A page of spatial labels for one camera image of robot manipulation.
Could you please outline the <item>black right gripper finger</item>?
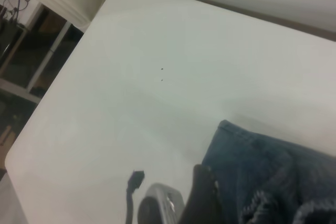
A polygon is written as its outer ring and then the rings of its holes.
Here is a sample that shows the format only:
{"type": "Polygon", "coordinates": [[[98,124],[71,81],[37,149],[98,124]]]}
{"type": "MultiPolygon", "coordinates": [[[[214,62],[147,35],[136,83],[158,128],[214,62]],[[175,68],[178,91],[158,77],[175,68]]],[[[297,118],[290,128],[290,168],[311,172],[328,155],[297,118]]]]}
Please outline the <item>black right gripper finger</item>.
{"type": "Polygon", "coordinates": [[[179,223],[222,223],[217,180],[207,166],[193,169],[192,189],[179,223]]]}

